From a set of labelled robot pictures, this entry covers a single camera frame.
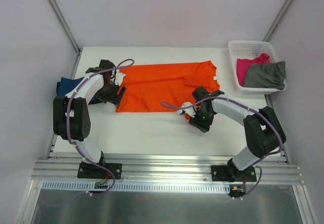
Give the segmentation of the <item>orange t shirt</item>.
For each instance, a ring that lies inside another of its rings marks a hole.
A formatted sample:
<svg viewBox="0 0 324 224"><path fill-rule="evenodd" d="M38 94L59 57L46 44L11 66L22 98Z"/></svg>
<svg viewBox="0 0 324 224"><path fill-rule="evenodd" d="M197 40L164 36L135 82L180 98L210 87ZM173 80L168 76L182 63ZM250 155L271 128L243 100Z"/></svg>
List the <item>orange t shirt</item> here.
<svg viewBox="0 0 324 224"><path fill-rule="evenodd" d="M195 103L192 92L200 86L208 92L220 89L217 67L212 61L133 65L121 70L126 76L122 85L126 92L117 113L172 112L162 101L180 107Z"/></svg>

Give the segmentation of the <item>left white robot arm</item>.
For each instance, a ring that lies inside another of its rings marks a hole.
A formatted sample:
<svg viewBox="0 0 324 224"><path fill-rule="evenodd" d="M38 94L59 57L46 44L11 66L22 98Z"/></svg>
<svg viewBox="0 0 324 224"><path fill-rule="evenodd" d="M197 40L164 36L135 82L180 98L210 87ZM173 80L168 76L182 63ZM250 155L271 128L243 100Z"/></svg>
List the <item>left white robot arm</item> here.
<svg viewBox="0 0 324 224"><path fill-rule="evenodd" d="M73 145L82 157L83 169L89 168L94 177L106 173L104 155L93 142L87 140L91 130L89 103L96 97L102 103L111 103L116 108L126 92L122 86L125 74L120 70L127 68L126 59L115 65L109 60L101 60L99 66L90 67L83 79L64 96L56 96L53 101L53 130L63 140Z"/></svg>

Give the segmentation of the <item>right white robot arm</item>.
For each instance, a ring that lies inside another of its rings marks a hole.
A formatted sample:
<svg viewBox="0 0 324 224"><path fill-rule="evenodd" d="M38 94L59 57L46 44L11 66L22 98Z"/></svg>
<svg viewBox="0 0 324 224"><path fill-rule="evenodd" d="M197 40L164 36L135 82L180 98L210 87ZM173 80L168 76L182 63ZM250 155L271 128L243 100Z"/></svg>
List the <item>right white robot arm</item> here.
<svg viewBox="0 0 324 224"><path fill-rule="evenodd" d="M192 96L196 104L189 124L201 132L209 131L216 114L225 115L244 127L247 146L217 170L216 176L221 180L237 181L266 156L283 150L286 135L271 107L253 109L226 97L222 91L208 92L203 86L195 89Z"/></svg>

